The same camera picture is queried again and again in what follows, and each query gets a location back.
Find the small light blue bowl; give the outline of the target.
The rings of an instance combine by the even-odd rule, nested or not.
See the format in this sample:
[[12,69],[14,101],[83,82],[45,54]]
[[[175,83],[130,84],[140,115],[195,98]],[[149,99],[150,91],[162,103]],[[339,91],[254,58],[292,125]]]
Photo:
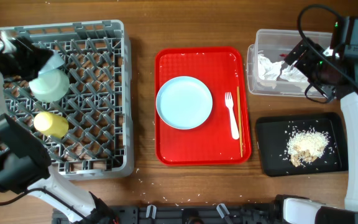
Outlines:
[[40,69],[39,75],[61,67],[65,62],[57,50],[52,50],[53,55],[47,60],[46,64]]

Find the pale green bowl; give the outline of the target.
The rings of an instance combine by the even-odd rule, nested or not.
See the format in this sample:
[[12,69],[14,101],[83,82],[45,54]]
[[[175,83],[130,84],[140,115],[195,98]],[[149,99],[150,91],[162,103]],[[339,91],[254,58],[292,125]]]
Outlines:
[[69,86],[69,78],[59,69],[42,73],[29,82],[30,90],[35,98],[46,103],[60,100],[67,93]]

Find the white paper napkin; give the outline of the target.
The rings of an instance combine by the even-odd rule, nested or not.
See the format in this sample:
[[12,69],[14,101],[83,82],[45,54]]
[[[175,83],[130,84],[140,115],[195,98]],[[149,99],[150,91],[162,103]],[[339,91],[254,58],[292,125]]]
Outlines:
[[285,80],[295,83],[307,83],[307,77],[304,76],[299,69],[295,67],[295,64],[287,65],[285,68],[285,62],[283,60],[278,62],[272,62],[267,58],[263,51],[258,51],[258,76],[261,80],[278,81]]

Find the yellow plastic cup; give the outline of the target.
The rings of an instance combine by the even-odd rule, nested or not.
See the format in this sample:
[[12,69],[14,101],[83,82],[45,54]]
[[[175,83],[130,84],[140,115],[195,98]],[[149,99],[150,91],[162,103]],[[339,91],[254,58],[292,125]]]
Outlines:
[[40,112],[34,117],[34,127],[46,136],[62,138],[69,129],[68,121],[60,115],[50,112]]

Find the white plastic fork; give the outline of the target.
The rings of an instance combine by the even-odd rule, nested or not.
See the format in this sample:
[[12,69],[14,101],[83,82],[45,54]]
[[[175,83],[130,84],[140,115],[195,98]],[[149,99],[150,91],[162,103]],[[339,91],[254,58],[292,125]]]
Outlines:
[[239,139],[239,130],[238,130],[236,118],[234,115],[234,102],[233,102],[231,92],[225,92],[224,97],[225,97],[225,99],[224,99],[225,105],[229,111],[231,136],[233,139]]

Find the large light blue plate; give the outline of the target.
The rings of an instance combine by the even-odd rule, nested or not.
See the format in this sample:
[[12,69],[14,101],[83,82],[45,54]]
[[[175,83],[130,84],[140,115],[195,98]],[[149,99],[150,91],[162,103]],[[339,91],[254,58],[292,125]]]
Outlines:
[[213,97],[199,79],[180,76],[165,82],[157,92],[155,108],[172,128],[188,130],[202,125],[213,109]]

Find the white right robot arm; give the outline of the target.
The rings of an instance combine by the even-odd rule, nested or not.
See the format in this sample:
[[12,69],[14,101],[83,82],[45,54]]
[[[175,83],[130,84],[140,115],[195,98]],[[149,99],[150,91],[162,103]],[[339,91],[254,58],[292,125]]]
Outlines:
[[325,55],[309,38],[301,40],[285,57],[326,99],[336,97],[347,128],[349,180],[345,208],[338,209],[306,198],[284,197],[282,220],[287,223],[358,223],[358,45],[344,53]]

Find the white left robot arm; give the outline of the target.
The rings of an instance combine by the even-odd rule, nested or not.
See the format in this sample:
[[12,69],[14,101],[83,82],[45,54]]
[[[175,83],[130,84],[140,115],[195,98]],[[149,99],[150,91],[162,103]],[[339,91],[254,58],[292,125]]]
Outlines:
[[119,223],[100,198],[72,184],[52,167],[47,149],[7,113],[4,82],[31,82],[50,72],[61,74],[63,59],[55,50],[36,47],[25,37],[0,32],[0,192],[39,198],[71,223]]

